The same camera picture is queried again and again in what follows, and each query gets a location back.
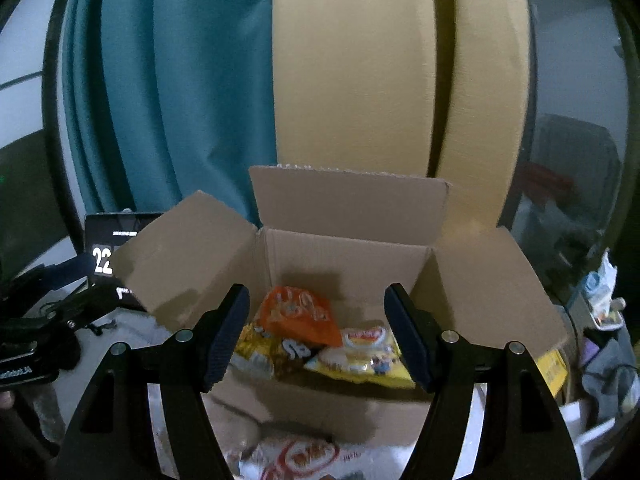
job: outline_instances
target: cardboard box flap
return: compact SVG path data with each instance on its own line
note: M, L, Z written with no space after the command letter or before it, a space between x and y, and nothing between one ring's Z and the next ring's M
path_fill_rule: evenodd
M518 340L534 358L566 340L558 311L506 229L457 240L435 254L450 320L467 340L495 348ZM428 290L421 288L416 300L427 306Z
M276 166L249 171L267 227L420 246L440 235L447 199L443 180Z
M232 262L250 260L255 233L236 211L198 191L115 251L111 264L142 305L175 329Z

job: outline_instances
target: yellow snack bag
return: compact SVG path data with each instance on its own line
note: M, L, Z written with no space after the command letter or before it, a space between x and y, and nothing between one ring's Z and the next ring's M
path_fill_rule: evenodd
M280 378L313 355L309 346L293 339L274 336L257 323L244 326L230 363L262 379Z
M400 361L391 330L383 326L340 330L340 348L325 348L305 368L333 379L375 383L389 388L414 388L411 375Z

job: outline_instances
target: curtain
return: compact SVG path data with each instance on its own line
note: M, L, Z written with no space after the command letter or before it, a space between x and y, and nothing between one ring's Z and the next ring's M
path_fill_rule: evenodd
M88 212L201 189L258 223L248 168L276 163L271 0L69 0L62 69Z

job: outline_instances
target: snack bag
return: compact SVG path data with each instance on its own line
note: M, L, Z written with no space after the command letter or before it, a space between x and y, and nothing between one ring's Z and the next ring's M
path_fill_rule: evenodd
M414 388L400 361L400 349L391 330L383 326L340 331L344 345L325 348L306 365L307 370L352 383L375 383L389 388Z
M316 351L317 348L271 335L260 325L249 323L240 333L230 362L254 377L278 379L302 368Z
M412 449L367 448L294 437L268 438L240 462L245 480L392 480Z
M341 346L329 301L293 286L275 287L258 312L260 325L274 335L303 343Z

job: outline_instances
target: purple object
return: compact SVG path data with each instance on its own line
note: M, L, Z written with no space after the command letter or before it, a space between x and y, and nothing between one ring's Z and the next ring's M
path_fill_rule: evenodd
M582 348L582 355L580 356L580 368L586 366L589 361L596 357L599 351L600 347L596 345L596 343L594 343L591 339L585 337L584 348Z

